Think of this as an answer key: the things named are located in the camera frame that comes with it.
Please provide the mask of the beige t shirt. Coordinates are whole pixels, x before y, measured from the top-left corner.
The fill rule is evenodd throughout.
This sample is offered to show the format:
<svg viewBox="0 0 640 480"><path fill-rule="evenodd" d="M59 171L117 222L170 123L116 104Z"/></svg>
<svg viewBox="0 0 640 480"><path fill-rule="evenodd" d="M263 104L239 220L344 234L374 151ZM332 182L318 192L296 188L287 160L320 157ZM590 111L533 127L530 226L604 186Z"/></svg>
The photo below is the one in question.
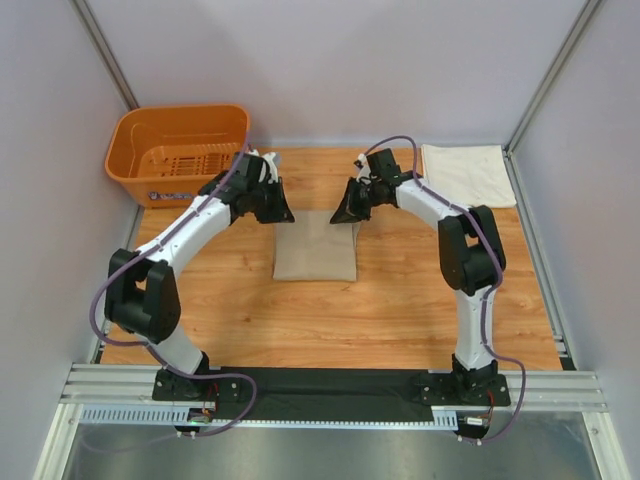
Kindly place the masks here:
<svg viewBox="0 0 640 480"><path fill-rule="evenodd" d="M332 215L331 211L299 210L293 223L275 226L274 280L357 280L360 224L331 224Z"/></svg>

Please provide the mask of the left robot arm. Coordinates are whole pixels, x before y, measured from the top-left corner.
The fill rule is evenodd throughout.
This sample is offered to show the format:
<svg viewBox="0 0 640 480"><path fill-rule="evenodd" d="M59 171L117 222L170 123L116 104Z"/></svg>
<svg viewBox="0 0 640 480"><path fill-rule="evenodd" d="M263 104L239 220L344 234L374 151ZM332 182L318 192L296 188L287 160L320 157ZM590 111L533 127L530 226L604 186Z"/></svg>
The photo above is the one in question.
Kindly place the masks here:
<svg viewBox="0 0 640 480"><path fill-rule="evenodd" d="M188 263L215 236L251 214L261 224L295 221L279 174L281 155L237 152L232 165L204 184L185 211L153 240L134 251L117 250L109 261L102 292L104 316L144 346L176 374L175 388L188 401L209 392L205 354L180 325L177 280Z"/></svg>

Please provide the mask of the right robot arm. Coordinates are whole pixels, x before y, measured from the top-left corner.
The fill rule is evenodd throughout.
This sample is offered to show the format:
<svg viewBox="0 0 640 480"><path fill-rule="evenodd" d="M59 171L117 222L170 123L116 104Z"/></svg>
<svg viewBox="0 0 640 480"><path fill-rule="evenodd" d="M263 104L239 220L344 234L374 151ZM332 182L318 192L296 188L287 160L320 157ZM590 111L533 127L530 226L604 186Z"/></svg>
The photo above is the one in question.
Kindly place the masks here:
<svg viewBox="0 0 640 480"><path fill-rule="evenodd" d="M452 395L470 404L484 395L497 374L491 325L495 290L506 257L490 208L465 207L428 186L414 171L403 172L390 149L361 154L355 162L332 224L368 221L372 210L392 205L421 219L437 233L439 265L456 298L458 334L453 354Z"/></svg>

